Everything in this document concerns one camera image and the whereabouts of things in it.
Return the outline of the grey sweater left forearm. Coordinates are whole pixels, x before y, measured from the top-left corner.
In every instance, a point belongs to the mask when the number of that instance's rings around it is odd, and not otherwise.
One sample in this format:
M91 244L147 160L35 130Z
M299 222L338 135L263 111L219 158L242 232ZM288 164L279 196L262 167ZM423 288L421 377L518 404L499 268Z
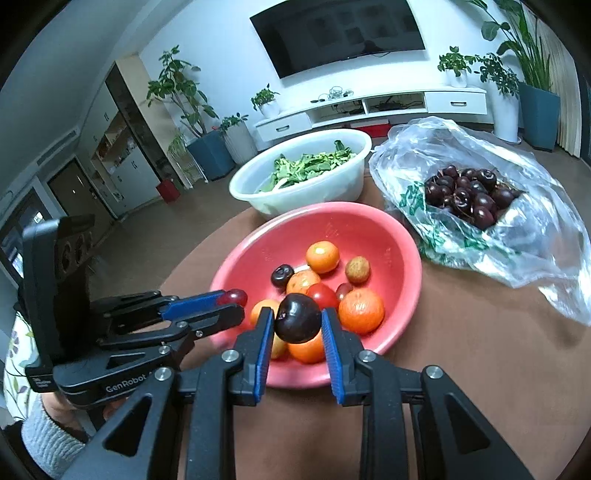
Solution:
M33 462L51 479L60 479L85 447L49 416L40 397L22 425L21 439Z

